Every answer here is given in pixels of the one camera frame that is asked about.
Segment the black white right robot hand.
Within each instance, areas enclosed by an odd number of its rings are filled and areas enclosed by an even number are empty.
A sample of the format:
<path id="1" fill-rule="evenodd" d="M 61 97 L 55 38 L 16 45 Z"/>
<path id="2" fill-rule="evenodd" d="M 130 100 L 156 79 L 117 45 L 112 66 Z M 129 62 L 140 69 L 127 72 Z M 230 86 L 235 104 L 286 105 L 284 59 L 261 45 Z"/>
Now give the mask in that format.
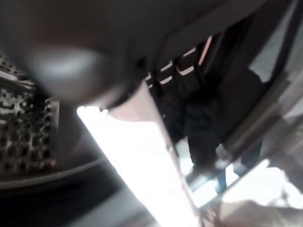
<path id="1" fill-rule="evenodd" d="M 261 0 L 3 0 L 0 45 L 77 114 L 163 227 L 200 227 L 144 79 L 252 14 Z"/>

